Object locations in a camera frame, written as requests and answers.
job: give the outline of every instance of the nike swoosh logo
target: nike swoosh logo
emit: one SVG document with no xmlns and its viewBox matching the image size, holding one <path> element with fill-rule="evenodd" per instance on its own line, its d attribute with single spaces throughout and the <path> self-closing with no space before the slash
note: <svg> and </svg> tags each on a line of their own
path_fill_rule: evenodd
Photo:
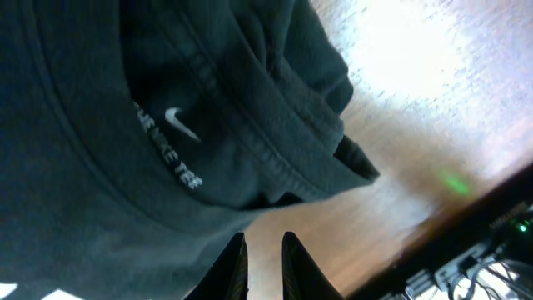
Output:
<svg viewBox="0 0 533 300">
<path fill-rule="evenodd" d="M 165 120 L 167 120 L 167 122 L 171 124 L 175 129 L 181 131 L 182 133 L 185 133 L 187 136 L 200 143 L 202 140 L 200 140 L 200 138 L 191 129 L 187 128 L 187 126 L 185 126 L 182 122 L 180 122 L 180 120 L 176 118 L 176 114 L 180 111 L 181 109 L 178 107 L 168 108 L 165 111 Z"/>
</svg>

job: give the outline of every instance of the nike tee label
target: nike tee label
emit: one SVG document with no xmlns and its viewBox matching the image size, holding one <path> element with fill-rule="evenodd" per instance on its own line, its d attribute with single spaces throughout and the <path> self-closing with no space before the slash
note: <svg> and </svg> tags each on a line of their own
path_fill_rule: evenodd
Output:
<svg viewBox="0 0 533 300">
<path fill-rule="evenodd" d="M 177 179 L 179 179 L 183 184 L 185 184 L 188 188 L 190 188 L 191 190 L 200 187 L 202 185 L 202 183 L 203 183 L 202 179 L 199 178 L 194 172 L 189 170 L 187 165 L 183 161 L 181 161 L 179 159 L 179 156 L 177 155 L 177 152 L 174 150 L 172 145 L 168 142 L 168 139 L 163 134 L 163 132 L 160 131 L 158 125 L 156 125 L 156 122 L 153 120 L 153 118 L 150 117 L 149 114 L 144 112 L 144 110 L 137 103 L 134 102 L 133 106 L 137 110 L 137 118 L 141 122 L 145 133 L 147 133 L 148 137 L 150 137 L 150 139 L 152 140 L 152 142 L 156 146 L 157 150 L 159 150 L 159 153 L 162 155 L 163 159 L 165 160 L 165 163 L 167 163 L 167 166 L 171 169 L 171 171 L 174 174 L 174 176 Z M 189 134 L 187 132 L 184 132 L 184 133 L 186 135 L 188 135 L 189 137 L 191 137 L 191 138 L 197 140 L 198 142 L 200 142 L 200 139 L 197 138 L 197 136 L 196 136 L 196 134 L 194 134 L 194 132 L 191 132 L 191 134 L 194 137 L 196 137 L 196 138 L 194 138 L 193 136 L 191 136 L 191 134 Z"/>
</svg>

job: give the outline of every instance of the green led light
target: green led light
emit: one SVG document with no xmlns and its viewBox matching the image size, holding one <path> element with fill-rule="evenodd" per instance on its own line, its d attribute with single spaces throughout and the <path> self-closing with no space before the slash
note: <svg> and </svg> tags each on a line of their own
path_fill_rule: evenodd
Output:
<svg viewBox="0 0 533 300">
<path fill-rule="evenodd" d="M 452 191 L 463 195 L 468 196 L 471 194 L 471 189 L 468 183 L 463 181 L 459 176 L 454 173 L 442 171 L 441 178 L 444 181 L 444 184 L 448 186 Z"/>
</svg>

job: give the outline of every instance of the cable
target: cable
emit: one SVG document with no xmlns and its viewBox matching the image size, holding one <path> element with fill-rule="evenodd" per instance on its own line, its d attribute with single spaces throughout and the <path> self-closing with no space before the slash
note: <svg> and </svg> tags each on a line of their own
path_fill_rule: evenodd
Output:
<svg viewBox="0 0 533 300">
<path fill-rule="evenodd" d="M 468 292 L 466 293 L 465 297 L 463 298 L 463 300 L 472 300 L 472 298 L 474 297 L 474 293 L 476 292 L 476 282 L 477 282 L 477 276 L 479 275 L 479 273 L 481 272 L 481 270 L 483 269 L 488 269 L 488 267 L 494 263 L 499 263 L 499 261 L 496 261 L 496 262 L 484 262 L 482 263 L 477 269 L 476 271 L 472 274 L 472 279 L 471 279 L 471 284 L 470 286 L 468 287 Z M 450 288 L 448 289 L 448 299 L 449 300 L 455 300 L 454 298 L 454 293 L 456 291 L 456 287 L 457 285 L 459 284 L 459 281 L 463 278 L 464 276 L 463 275 L 459 275 L 451 284 L 450 284 Z"/>
<path fill-rule="evenodd" d="M 521 277 L 533 279 L 533 266 L 526 262 L 520 262 L 512 259 L 504 260 L 504 263 L 513 272 L 520 274 Z"/>
<path fill-rule="evenodd" d="M 509 272 L 509 267 L 507 267 L 505 264 L 503 264 L 502 262 L 499 262 L 498 263 L 505 271 L 506 271 L 506 275 L 507 277 L 509 278 L 509 280 L 513 280 L 513 277 L 511 276 L 511 272 Z M 489 268 L 492 270 L 492 271 L 495 271 L 495 272 L 499 272 L 498 270 L 496 270 L 493 266 L 489 266 Z"/>
<path fill-rule="evenodd" d="M 533 300 L 533 293 L 531 293 L 531 291 L 527 287 L 521 287 L 520 285 L 510 281 L 506 277 L 502 276 L 501 274 L 499 274 L 498 272 L 496 272 L 496 271 L 494 271 L 494 270 L 492 270 L 490 268 L 486 268 L 486 271 L 489 272 L 490 274 L 496 276 L 498 279 L 500 279 L 505 284 L 507 284 L 507 286 L 511 290 L 515 291 L 516 293 L 519 293 L 521 295 L 526 296 L 526 298 L 528 298 L 530 300 Z"/>
<path fill-rule="evenodd" d="M 492 299 L 494 296 L 494 298 L 496 298 L 497 300 L 503 300 L 500 296 L 500 294 L 492 287 L 489 287 L 489 286 L 486 286 L 486 285 L 483 285 L 481 284 L 481 282 L 478 282 L 477 284 L 480 285 L 481 288 L 483 288 L 483 290 L 485 290 L 485 293 L 487 294 L 487 296 L 489 297 L 489 299 Z"/>
</svg>

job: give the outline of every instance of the wooden desk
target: wooden desk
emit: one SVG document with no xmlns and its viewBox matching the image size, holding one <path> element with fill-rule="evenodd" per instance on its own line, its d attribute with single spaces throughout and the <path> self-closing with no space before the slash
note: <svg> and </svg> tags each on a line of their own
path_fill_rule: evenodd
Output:
<svg viewBox="0 0 533 300">
<path fill-rule="evenodd" d="M 347 295 L 533 160 L 532 1 L 313 6 L 356 86 L 342 115 L 346 134 L 382 176 L 252 224 L 254 300 L 281 299 L 285 231 Z"/>
</svg>

